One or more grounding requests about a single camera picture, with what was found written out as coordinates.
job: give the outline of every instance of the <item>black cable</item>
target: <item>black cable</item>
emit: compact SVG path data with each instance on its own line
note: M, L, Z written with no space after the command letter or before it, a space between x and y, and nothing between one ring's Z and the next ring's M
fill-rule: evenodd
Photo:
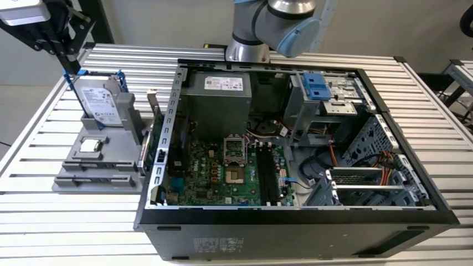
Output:
M309 187L306 187L306 186L304 186L300 182L297 182L297 181L289 181L290 183L294 183L294 184L297 184L297 185L300 185L302 188L305 188L306 190L310 190L310 188Z
M381 154L368 155L366 157L364 157L360 160L357 160L357 162L352 165L352 167L357 167L362 162L368 161L370 158L380 157L380 156L381 156Z
M8 146L8 147L12 146L10 144L8 144L8 143L5 143L5 142L2 142L2 141L0 141L0 144L5 145L5 146Z
M301 176L308 179L308 180L312 180L312 179L320 179L320 177L313 177L313 176L309 176L305 171L304 171L304 166L310 163L312 160L314 160L318 165L324 168L324 169L329 169L332 168L333 166L328 165L326 163L324 163L318 156L325 152L328 151L328 146L324 146L324 147L320 147L316 149L314 151L314 155L313 156L309 156L304 159L304 161L298 164L298 173L301 174Z

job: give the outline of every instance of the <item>cable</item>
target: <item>cable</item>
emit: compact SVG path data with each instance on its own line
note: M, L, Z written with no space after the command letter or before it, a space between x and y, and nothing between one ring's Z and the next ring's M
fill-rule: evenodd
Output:
M328 144L328 148L329 148L329 150L330 150L330 157L332 157L332 163L333 163L333 166L338 166L338 163L337 163L337 158L334 157L334 152L333 152L332 142L329 142L329 144Z
M302 188L305 188L306 190L310 190L312 188L309 188L309 187L306 187L306 186L304 186L300 182L297 182L297 181L289 181L290 183L294 183L294 184L297 184L297 185L300 185Z
M377 156L381 156L381 154L372 154L368 155L366 157L361 158L360 160L357 160L357 162L354 164L352 164L352 167L358 166L362 162L368 161L370 158L374 158Z
M382 167L382 169L381 169L381 182L380 182L380 186L382 186L382 184L384 184L384 176L385 176L385 171L384 171L384 167Z
M254 132L252 132L252 131L253 131L253 130L246 129L246 132L248 132L249 134L252 134L253 137L257 137L258 139L270 139L270 138L273 138L273 137L280 137L280 135L266 135L266 134L258 135L258 133L254 133Z
M8 144L8 143L5 143L5 142L2 142L2 141L0 141L0 144L5 145L5 146L8 146L8 147L12 146L10 144Z
M390 174L393 173L393 169L389 170L389 173L386 174L386 180L384 181L384 185L386 186L389 183L389 178L390 178Z

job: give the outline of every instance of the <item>sticker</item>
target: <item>sticker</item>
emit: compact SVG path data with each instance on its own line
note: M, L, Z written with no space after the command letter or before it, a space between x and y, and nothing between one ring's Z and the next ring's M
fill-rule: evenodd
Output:
M121 118L112 93L104 88L85 88L82 94L93 118L105 126L121 126Z
M242 78L225 78L220 76L208 76L205 78L204 89L242 91Z
M197 253L237 253L242 249L242 237L196 237L193 248Z
M282 137L285 137L286 135L288 135L288 129L286 129L286 127L285 126L282 126L282 129L281 129L281 131L280 131L280 135L282 136Z

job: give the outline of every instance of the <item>slotted table surface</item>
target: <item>slotted table surface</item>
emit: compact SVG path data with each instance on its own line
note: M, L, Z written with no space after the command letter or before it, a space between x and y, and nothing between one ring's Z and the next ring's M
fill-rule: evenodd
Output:
M146 91L166 110L177 58L222 60L221 49L97 45L84 69L126 74L136 108L150 116ZM420 157L461 226L388 259L189 262L198 265L473 265L473 137L418 76L392 57L272 54L272 62L362 68ZM82 112L61 79L0 162L0 265L168 265L132 224L138 195L60 195L50 191Z

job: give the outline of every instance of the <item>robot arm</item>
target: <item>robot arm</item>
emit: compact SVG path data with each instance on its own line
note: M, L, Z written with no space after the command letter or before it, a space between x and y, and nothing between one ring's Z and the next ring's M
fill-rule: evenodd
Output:
M56 55L64 70L77 74L77 55L94 20L72 8L69 0L2 0L0 20L1 29L33 50Z
M269 62L269 47L285 57L306 52L318 32L314 0L234 0L233 40L226 60Z

